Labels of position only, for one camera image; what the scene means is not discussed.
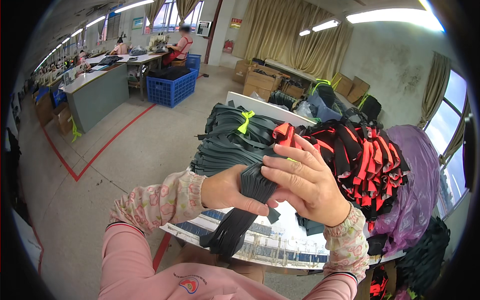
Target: worker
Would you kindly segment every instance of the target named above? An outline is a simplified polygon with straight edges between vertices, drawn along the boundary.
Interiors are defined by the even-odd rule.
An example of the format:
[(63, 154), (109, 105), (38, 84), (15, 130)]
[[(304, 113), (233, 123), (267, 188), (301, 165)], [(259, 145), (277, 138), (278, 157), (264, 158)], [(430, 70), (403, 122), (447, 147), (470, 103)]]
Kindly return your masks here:
[(110, 55), (114, 54), (128, 54), (128, 46), (127, 44), (123, 43), (123, 39), (121, 37), (118, 39), (115, 48), (110, 52)]
[(162, 58), (163, 65), (167, 66), (174, 60), (184, 60), (187, 57), (188, 50), (190, 46), (193, 44), (192, 36), (190, 32), (192, 31), (192, 27), (189, 24), (183, 23), (179, 27), (179, 33), (181, 38), (176, 46), (174, 45), (167, 45), (167, 48), (173, 50), (173, 52), (165, 55)]
[(73, 65), (74, 66), (81, 66), (81, 68), (75, 74), (75, 77), (77, 77), (78, 75), (80, 75), (80, 74), (84, 73), (85, 71), (92, 68), (92, 66), (90, 66), (90, 64), (86, 61), (85, 58), (80, 58), (80, 56), (78, 56), (78, 55), (76, 55), (73, 58)]
[(205, 210), (236, 207), (268, 215), (270, 207), (288, 201), (297, 213), (325, 225), (330, 260), (324, 279), (305, 300), (352, 300), (368, 269), (365, 217), (341, 194), (320, 153), (298, 135), (302, 149), (275, 144), (280, 157), (263, 157), (262, 175), (279, 188), (262, 204), (240, 194), (236, 165), (211, 177), (191, 171), (173, 173), (163, 184), (136, 187), (116, 200), (103, 237), (99, 299), (285, 299), (265, 287), (265, 267), (232, 259), (228, 269), (216, 266), (216, 255), (187, 243), (173, 266), (156, 274), (145, 239), (159, 226), (194, 219)]

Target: hand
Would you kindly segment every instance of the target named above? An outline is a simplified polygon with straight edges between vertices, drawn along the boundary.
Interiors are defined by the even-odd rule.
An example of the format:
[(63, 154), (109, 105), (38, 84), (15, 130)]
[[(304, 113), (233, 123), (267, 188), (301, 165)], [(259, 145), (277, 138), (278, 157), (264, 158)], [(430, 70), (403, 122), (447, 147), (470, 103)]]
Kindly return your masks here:
[(252, 214), (267, 216), (268, 206), (255, 199), (240, 194), (240, 172), (247, 166), (235, 165), (211, 177), (202, 183), (202, 204), (212, 209), (236, 207)]
[(297, 162), (264, 156), (263, 176), (281, 186), (270, 199), (286, 200), (300, 216), (327, 226), (341, 224), (350, 212), (350, 204), (338, 189), (332, 171), (312, 144), (297, 134), (294, 138), (304, 150), (276, 144), (274, 151)]

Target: logo on sweatshirt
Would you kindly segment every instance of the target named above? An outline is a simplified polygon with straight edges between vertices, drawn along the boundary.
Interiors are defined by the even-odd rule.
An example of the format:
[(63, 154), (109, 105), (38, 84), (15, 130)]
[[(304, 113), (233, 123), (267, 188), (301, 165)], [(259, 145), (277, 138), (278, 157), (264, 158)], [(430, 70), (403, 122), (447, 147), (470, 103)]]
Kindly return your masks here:
[(184, 287), (189, 294), (193, 294), (198, 289), (198, 280), (194, 277), (182, 279), (179, 286)]

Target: ceiling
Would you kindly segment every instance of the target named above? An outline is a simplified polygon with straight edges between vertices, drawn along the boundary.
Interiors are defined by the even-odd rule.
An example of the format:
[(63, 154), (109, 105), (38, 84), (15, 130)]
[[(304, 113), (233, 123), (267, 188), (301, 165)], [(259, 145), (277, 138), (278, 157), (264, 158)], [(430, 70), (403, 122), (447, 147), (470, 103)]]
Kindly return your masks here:
[[(379, 8), (417, 8), (423, 9), (418, 0), (307, 0), (327, 11), (343, 17), (346, 14), (374, 10)], [(136, 2), (133, 0), (59, 0), (46, 12), (45, 18), (39, 23), (37, 32), (28, 51), (23, 70), (25, 74), (33, 71), (43, 58), (61, 43), (75, 27), (83, 21), (97, 17), (96, 9), (114, 6), (118, 3)]]

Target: person's left hand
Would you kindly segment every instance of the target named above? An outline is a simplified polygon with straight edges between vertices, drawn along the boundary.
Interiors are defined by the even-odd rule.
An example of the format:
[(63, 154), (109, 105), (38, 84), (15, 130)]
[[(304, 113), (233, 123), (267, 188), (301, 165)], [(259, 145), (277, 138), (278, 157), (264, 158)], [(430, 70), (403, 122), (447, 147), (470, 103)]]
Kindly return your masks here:
[(235, 165), (211, 177), (205, 178), (202, 188), (202, 204), (211, 209), (236, 207), (252, 214), (267, 216), (268, 206), (240, 194), (240, 172), (247, 166)]

